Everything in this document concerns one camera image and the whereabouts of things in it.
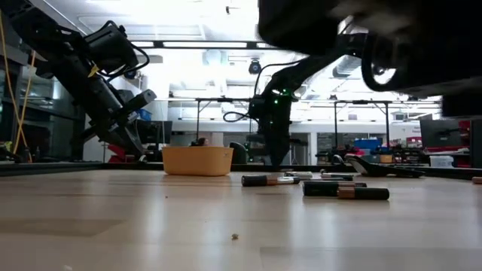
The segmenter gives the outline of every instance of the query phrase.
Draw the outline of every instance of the computer screen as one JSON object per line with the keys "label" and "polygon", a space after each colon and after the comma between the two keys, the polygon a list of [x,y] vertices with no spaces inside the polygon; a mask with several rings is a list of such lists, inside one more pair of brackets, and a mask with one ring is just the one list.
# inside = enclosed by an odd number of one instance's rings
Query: computer screen
{"label": "computer screen", "polygon": [[458,120],[421,120],[424,148],[462,146]]}
{"label": "computer screen", "polygon": [[171,142],[172,121],[137,120],[137,131],[142,144],[169,144]]}

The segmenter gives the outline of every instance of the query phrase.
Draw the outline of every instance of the pole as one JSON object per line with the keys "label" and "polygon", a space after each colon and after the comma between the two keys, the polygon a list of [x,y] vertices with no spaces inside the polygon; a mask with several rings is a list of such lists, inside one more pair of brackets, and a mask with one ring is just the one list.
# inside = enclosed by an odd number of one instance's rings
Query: pole
{"label": "pole", "polygon": [[385,102],[386,147],[390,149],[389,103]]}
{"label": "pole", "polygon": [[197,101],[196,142],[199,139],[199,116],[201,114],[200,106],[201,106],[201,101]]}
{"label": "pole", "polygon": [[334,146],[338,148],[337,102],[334,103]]}

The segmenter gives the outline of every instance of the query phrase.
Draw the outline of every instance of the wooden table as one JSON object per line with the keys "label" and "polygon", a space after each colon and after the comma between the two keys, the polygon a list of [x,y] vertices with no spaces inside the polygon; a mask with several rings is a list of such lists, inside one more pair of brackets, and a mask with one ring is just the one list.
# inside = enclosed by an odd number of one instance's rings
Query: wooden table
{"label": "wooden table", "polygon": [[[482,268],[482,186],[362,178],[388,202],[152,171],[0,178],[0,270]],[[231,240],[232,234],[238,240]]]}

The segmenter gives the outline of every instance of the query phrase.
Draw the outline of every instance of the cable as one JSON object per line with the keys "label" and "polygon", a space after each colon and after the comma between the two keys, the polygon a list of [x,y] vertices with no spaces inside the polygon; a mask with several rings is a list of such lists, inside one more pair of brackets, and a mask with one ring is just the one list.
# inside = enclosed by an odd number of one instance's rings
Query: cable
{"label": "cable", "polygon": [[[274,67],[274,66],[294,65],[294,64],[298,64],[299,62],[301,62],[301,60],[303,60],[303,59],[299,59],[299,60],[292,61],[292,62],[286,62],[286,63],[273,63],[273,64],[268,64],[265,67],[261,68],[261,70],[258,73],[258,76],[256,77],[255,91],[253,93],[253,96],[256,95],[256,90],[258,89],[258,84],[259,84],[259,78],[261,77],[261,73],[265,70],[265,68]],[[252,132],[252,122],[251,122],[251,120],[256,120],[256,119],[253,119],[253,118],[249,118],[249,119],[250,119],[250,121],[249,121],[249,133],[251,133]]]}
{"label": "cable", "polygon": [[296,61],[293,61],[293,62],[287,62],[287,63],[273,63],[273,64],[268,64],[265,67],[263,67],[259,71],[258,76],[256,77],[255,93],[254,94],[256,95],[256,89],[258,88],[259,78],[261,77],[261,73],[263,72],[263,70],[265,70],[265,68],[274,67],[274,66],[294,65],[294,64],[298,64],[299,62],[301,62],[301,60],[303,60],[303,59],[299,59],[299,60],[296,60]]}
{"label": "cable", "polygon": [[[8,69],[8,58],[7,58],[7,44],[5,42],[5,30],[3,27],[3,18],[2,18],[2,13],[0,13],[0,34],[2,35],[2,46],[3,46],[3,58],[5,62],[5,73],[7,74],[7,85],[8,85],[8,91],[10,92],[10,97],[12,98],[12,104],[14,105],[14,111],[15,111],[15,118],[17,119],[17,122],[20,123],[20,118],[18,116],[18,108],[17,108],[17,103],[15,102],[15,95],[14,91],[12,90],[12,83],[10,79],[10,72]],[[19,131],[22,135],[22,140],[23,144],[27,148],[27,140],[25,138],[25,133],[23,132],[23,129],[21,126],[19,126]],[[32,155],[29,152],[29,159],[32,162]]]}
{"label": "cable", "polygon": [[115,78],[121,76],[121,75],[125,75],[127,72],[134,72],[134,71],[138,71],[139,69],[142,69],[144,67],[146,67],[147,65],[149,65],[149,63],[151,63],[151,58],[149,57],[149,55],[141,48],[139,48],[138,46],[134,45],[132,42],[130,43],[130,46],[132,46],[132,48],[136,49],[138,52],[140,52],[145,58],[145,62],[142,63],[141,65],[138,65],[136,67],[132,67],[130,69],[127,69],[127,67],[124,65],[122,68],[120,68],[119,71],[115,72],[114,74],[106,74],[105,72],[98,72],[100,75],[103,75],[103,76],[106,76],[107,78],[109,78],[107,80],[107,82],[110,82],[112,80],[114,80]]}
{"label": "cable", "polygon": [[[33,51],[33,54],[32,54],[32,63],[30,63],[30,66],[33,68],[34,67],[34,64],[35,64],[35,57],[36,57],[36,52]],[[27,89],[25,90],[25,99],[23,100],[23,108],[22,108],[22,116],[20,117],[20,122],[18,124],[19,127],[23,127],[23,121],[25,120],[25,111],[26,111],[26,108],[27,108],[27,101],[29,100],[29,93],[30,93],[30,88],[32,86],[32,72],[29,73],[29,81],[27,83]],[[17,153],[17,148],[18,148],[18,142],[20,140],[20,131],[22,129],[19,129],[17,131],[17,137],[16,137],[16,140],[15,140],[15,148],[14,148],[14,154]]]}
{"label": "cable", "polygon": [[[236,114],[236,115],[239,115],[239,117],[235,120],[228,120],[226,118],[226,116],[230,115],[230,114]],[[238,122],[240,120],[242,120],[243,118],[247,117],[248,119],[250,120],[254,120],[256,121],[256,123],[259,124],[258,120],[254,119],[254,118],[251,118],[248,114],[244,114],[244,113],[239,113],[239,112],[235,112],[235,111],[229,111],[229,112],[226,112],[224,115],[223,115],[223,120],[228,122],[228,123],[235,123],[235,122]]]}

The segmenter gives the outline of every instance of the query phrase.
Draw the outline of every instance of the table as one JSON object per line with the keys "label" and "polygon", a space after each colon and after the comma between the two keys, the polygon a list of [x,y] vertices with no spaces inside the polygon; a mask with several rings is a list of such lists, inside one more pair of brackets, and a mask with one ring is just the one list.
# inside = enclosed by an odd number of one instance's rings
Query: table
{"label": "table", "polygon": [[[454,271],[482,266],[482,186],[363,178],[388,202],[157,171],[0,178],[0,269]],[[238,240],[231,240],[232,234]]]}

